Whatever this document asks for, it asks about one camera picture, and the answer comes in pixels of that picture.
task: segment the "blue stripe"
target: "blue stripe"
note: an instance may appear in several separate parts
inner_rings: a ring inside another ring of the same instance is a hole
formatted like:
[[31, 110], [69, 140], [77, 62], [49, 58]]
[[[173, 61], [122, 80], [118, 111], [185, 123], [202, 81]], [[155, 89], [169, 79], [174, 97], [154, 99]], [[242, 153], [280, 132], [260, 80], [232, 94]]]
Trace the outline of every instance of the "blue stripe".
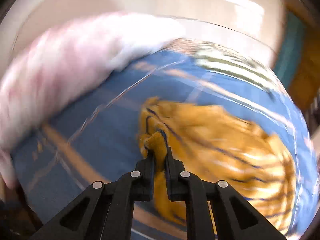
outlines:
[[285, 215], [285, 214], [289, 213], [290, 211], [292, 211], [292, 209], [288, 209], [285, 212], [276, 213], [276, 214], [273, 214], [273, 215], [270, 215], [270, 216], [265, 216], [265, 218], [273, 218], [273, 217], [277, 217], [277, 216], [280, 216], [280, 215]]
[[246, 179], [246, 180], [239, 180], [239, 179], [233, 179], [233, 178], [229, 178], [230, 180], [233, 180], [235, 182], [241, 182], [241, 183], [247, 183], [249, 182], [250, 180], [258, 180], [258, 181], [261, 181], [263, 183], [270, 183], [270, 182], [284, 182], [284, 180], [280, 180], [280, 179], [270, 179], [270, 180], [263, 180], [263, 179], [260, 179], [260, 178], [257, 178], [257, 177], [251, 177], [249, 179]]
[[284, 196], [288, 197], [289, 195], [291, 195], [293, 193], [295, 193], [295, 191], [290, 191], [288, 194], [282, 194], [280, 196], [276, 196], [276, 197], [272, 197], [272, 198], [248, 198], [248, 197], [244, 197], [244, 198], [247, 201], [251, 201], [251, 200], [271, 201], [271, 200], [277, 200], [279, 198], [283, 198]]

